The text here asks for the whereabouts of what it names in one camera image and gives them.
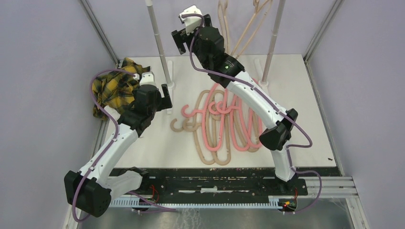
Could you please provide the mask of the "beige hanger hung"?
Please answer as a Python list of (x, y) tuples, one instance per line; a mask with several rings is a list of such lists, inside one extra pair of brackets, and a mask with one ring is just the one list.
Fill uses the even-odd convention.
[(229, 52), (231, 48), (229, 25), (227, 20), (228, 4), (228, 0), (225, 0), (224, 2), (219, 0), (217, 5), (217, 15), (220, 23), (220, 30), (222, 32), (222, 36), (224, 37), (225, 52)]
[(253, 0), (253, 13), (248, 23), (242, 30), (241, 35), (238, 37), (234, 48), (231, 51), (231, 55), (235, 58), (239, 58), (247, 49), (249, 44), (255, 38), (256, 34), (260, 30), (264, 20), (267, 18), (268, 13), (272, 9), (273, 0)]

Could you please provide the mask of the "beige hanger with left hook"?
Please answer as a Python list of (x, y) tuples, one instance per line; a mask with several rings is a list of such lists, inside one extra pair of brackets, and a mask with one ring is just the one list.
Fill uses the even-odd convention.
[[(187, 132), (182, 129), (184, 117), (180, 123), (180, 126), (176, 126), (177, 122), (178, 122), (177, 118), (174, 118), (171, 120), (171, 122), (170, 122), (171, 131), (176, 132), (176, 133)], [(201, 132), (200, 128), (198, 128), (195, 132), (187, 132), (187, 133), (192, 134), (193, 144), (196, 149), (198, 158), (204, 165), (210, 166), (210, 165), (216, 164), (219, 166), (226, 166), (231, 162), (231, 159), (232, 159), (231, 152), (228, 154), (226, 152), (225, 146), (223, 146), (216, 153), (210, 152), (205, 148), (205, 145), (204, 145), (203, 139), (202, 139), (202, 132)]]

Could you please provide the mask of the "white rack foot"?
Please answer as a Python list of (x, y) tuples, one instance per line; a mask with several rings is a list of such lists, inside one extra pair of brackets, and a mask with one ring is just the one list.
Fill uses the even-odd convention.
[(256, 73), (259, 76), (258, 85), (267, 95), (270, 95), (269, 82), (268, 82), (268, 80), (265, 80), (265, 81), (262, 80), (264, 72), (263, 72), (263, 68), (261, 66), (261, 62), (258, 58), (254, 59), (254, 65), (255, 65)]
[(172, 114), (173, 107), (174, 107), (173, 91), (175, 89), (175, 82), (173, 79), (173, 62), (171, 60), (167, 60), (167, 67), (168, 67), (169, 77), (171, 80), (171, 83), (168, 83), (168, 91), (169, 91), (169, 95), (170, 95), (170, 99), (171, 99), (172, 108), (168, 108), (166, 110), (166, 113), (167, 113), (167, 115), (170, 115), (170, 114)]

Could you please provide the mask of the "pink hanger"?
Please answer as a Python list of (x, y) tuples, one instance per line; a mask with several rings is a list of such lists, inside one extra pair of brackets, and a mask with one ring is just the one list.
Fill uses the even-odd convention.
[(195, 103), (195, 107), (187, 112), (189, 105), (181, 108), (184, 117), (182, 129), (187, 132), (195, 132), (201, 129), (205, 148), (213, 153), (218, 152), (225, 146), (229, 154), (230, 149), (230, 120), (232, 109), (227, 105), (228, 91), (218, 89), (215, 83), (209, 90), (202, 91)]
[(230, 145), (238, 151), (256, 152), (262, 144), (259, 134), (262, 131), (262, 121), (251, 108), (244, 108), (242, 99), (227, 89), (221, 91), (222, 99), (210, 108), (221, 118), (219, 137), (225, 137), (226, 149)]

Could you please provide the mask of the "left white rack foot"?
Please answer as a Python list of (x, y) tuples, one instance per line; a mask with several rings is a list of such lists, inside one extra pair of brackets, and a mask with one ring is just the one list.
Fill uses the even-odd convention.
[(167, 113), (167, 115), (170, 115), (170, 114), (172, 114), (173, 107), (174, 107), (173, 91), (175, 89), (175, 82), (173, 79), (173, 62), (171, 60), (167, 60), (167, 67), (168, 67), (169, 77), (171, 80), (171, 83), (168, 83), (168, 91), (169, 91), (169, 95), (170, 95), (170, 99), (171, 99), (172, 108), (168, 108), (166, 110), (166, 113)]

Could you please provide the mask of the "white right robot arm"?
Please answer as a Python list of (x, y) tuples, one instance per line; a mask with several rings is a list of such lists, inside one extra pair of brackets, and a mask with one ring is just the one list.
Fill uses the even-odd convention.
[(210, 15), (183, 13), (179, 18), (185, 28), (171, 33), (180, 52), (195, 55), (201, 68), (192, 67), (207, 73), (224, 89), (238, 96), (262, 120), (265, 131), (259, 136), (260, 143), (270, 150), (275, 163), (276, 189), (287, 195), (295, 189), (295, 168), (286, 151), (286, 143), (291, 138), (292, 122), (298, 113), (295, 109), (286, 110), (261, 89), (244, 66), (227, 54), (224, 38), (219, 30), (211, 25)]

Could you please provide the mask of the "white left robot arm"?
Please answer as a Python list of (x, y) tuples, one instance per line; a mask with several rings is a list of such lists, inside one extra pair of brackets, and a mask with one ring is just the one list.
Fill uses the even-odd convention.
[(149, 191), (150, 181), (142, 171), (128, 170), (117, 177), (109, 176), (126, 150), (150, 126), (156, 112), (172, 108), (168, 86), (161, 87), (162, 91), (152, 84), (136, 88), (135, 100), (113, 121), (116, 131), (107, 143), (79, 171), (68, 171), (65, 175), (66, 198), (75, 218), (76, 208), (100, 217), (116, 198), (134, 190), (139, 194)]

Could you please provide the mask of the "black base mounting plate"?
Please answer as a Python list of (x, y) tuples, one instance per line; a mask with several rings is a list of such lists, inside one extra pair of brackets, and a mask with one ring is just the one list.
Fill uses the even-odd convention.
[(266, 203), (269, 196), (308, 195), (306, 182), (284, 182), (273, 168), (136, 168), (143, 176), (135, 192), (160, 204)]

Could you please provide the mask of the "pink hanger right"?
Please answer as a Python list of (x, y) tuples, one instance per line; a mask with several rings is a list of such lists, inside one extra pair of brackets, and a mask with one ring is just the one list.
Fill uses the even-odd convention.
[(262, 131), (262, 121), (251, 108), (244, 108), (242, 99), (227, 89), (221, 91), (222, 99), (210, 108), (221, 118), (219, 137), (225, 137), (226, 149), (230, 145), (238, 151), (256, 152), (262, 144), (259, 134)]

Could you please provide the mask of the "right grey rack pole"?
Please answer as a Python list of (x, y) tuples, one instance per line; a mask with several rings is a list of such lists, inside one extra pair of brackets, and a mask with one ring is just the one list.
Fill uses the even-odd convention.
[(264, 67), (263, 75), (262, 75), (262, 79), (261, 79), (262, 85), (268, 85), (267, 79), (268, 79), (268, 75), (269, 75), (269, 69), (270, 69), (270, 65), (272, 62), (275, 45), (277, 42), (278, 31), (279, 31), (279, 27), (281, 24), (285, 3), (286, 3), (286, 0), (280, 0), (278, 3), (276, 18), (275, 18), (274, 27), (272, 30), (272, 35), (271, 35), (271, 40), (270, 40), (270, 45), (269, 45), (269, 49), (268, 49), (268, 53), (267, 53), (267, 57), (266, 57), (266, 63), (265, 63), (265, 67)]

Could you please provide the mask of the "pink hanger left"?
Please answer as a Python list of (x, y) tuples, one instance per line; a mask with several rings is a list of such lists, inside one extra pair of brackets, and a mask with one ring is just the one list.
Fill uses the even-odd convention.
[(195, 107), (187, 112), (189, 105), (181, 108), (184, 117), (182, 129), (187, 132), (195, 132), (201, 129), (205, 148), (213, 153), (218, 152), (225, 146), (229, 154), (230, 149), (230, 120), (232, 109), (227, 105), (228, 91), (218, 89), (215, 83), (209, 90), (202, 91), (195, 103)]

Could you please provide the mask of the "left grey rack pole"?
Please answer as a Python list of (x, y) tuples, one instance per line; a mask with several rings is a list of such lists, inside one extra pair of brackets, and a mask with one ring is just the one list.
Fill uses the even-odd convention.
[(145, 0), (145, 4), (146, 4), (147, 9), (148, 9), (149, 18), (150, 18), (150, 21), (151, 21), (151, 25), (152, 25), (152, 29), (153, 29), (153, 33), (154, 33), (154, 37), (155, 37), (155, 42), (156, 42), (156, 45), (157, 45), (157, 48), (158, 48), (158, 53), (159, 53), (159, 57), (160, 57), (160, 61), (161, 61), (161, 65), (162, 65), (162, 69), (163, 69), (163, 72), (164, 72), (166, 83), (167, 83), (168, 86), (173, 87), (173, 82), (172, 82), (172, 79), (170, 78), (168, 64), (167, 64), (167, 61), (166, 61), (166, 56), (165, 56), (165, 53), (164, 53), (164, 49), (163, 49), (163, 45), (162, 45), (162, 41), (161, 41), (161, 37), (160, 37), (158, 23), (157, 23), (155, 11), (154, 11), (154, 8), (153, 8), (153, 1), (152, 0)]

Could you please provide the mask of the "grey rack pole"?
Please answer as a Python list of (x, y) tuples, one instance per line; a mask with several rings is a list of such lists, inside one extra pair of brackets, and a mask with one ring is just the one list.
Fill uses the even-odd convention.
[(163, 69), (163, 72), (164, 72), (166, 83), (167, 83), (168, 86), (173, 87), (173, 82), (172, 82), (172, 79), (170, 78), (168, 64), (167, 64), (167, 61), (166, 61), (166, 56), (165, 56), (165, 53), (164, 53), (164, 49), (163, 49), (163, 45), (162, 45), (162, 41), (161, 41), (161, 37), (160, 37), (158, 23), (157, 23), (155, 11), (154, 11), (154, 8), (153, 8), (153, 1), (152, 0), (145, 0), (145, 4), (146, 4), (147, 9), (148, 9), (149, 18), (150, 18), (150, 21), (151, 21), (151, 25), (152, 25), (152, 29), (153, 29), (153, 33), (154, 33), (154, 37), (155, 37), (155, 42), (156, 42), (156, 45), (157, 45), (157, 48), (158, 48), (158, 53), (159, 53), (159, 57), (160, 57), (160, 61), (161, 61), (161, 65), (162, 65), (162, 69)]
[(285, 3), (286, 3), (286, 0), (280, 0), (278, 3), (276, 18), (275, 18), (274, 27), (272, 30), (272, 35), (271, 35), (271, 40), (270, 40), (270, 45), (269, 45), (269, 49), (268, 49), (268, 53), (267, 53), (267, 57), (266, 57), (266, 63), (265, 63), (265, 67), (264, 67), (263, 75), (262, 75), (262, 79), (261, 79), (262, 85), (268, 85), (267, 79), (268, 79), (268, 75), (269, 75), (269, 69), (270, 69), (270, 65), (272, 62), (275, 45), (277, 42), (278, 31), (279, 31), (279, 27), (281, 24)]

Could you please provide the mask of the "right white rack foot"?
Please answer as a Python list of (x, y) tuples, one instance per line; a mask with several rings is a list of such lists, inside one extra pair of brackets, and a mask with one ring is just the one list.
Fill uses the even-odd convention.
[(263, 72), (263, 68), (261, 66), (261, 62), (258, 58), (254, 59), (254, 65), (255, 65), (256, 73), (259, 76), (258, 85), (267, 95), (270, 95), (269, 82), (268, 82), (268, 80), (265, 80), (265, 81), (262, 80), (264, 72)]

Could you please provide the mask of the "yellow plaid shirt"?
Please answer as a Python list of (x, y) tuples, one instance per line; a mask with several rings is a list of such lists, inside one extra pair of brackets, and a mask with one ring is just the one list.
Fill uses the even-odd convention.
[[(130, 58), (124, 58), (120, 69), (141, 76), (143, 73), (150, 72), (151, 67), (142, 66)], [(130, 74), (111, 71), (96, 77), (92, 83), (92, 93), (102, 108), (105, 109), (105, 106), (108, 106), (121, 115), (125, 108), (135, 100), (132, 91), (139, 87), (139, 82), (140, 79), (136, 79)], [(101, 120), (108, 119), (97, 105), (93, 107), (93, 116)]]

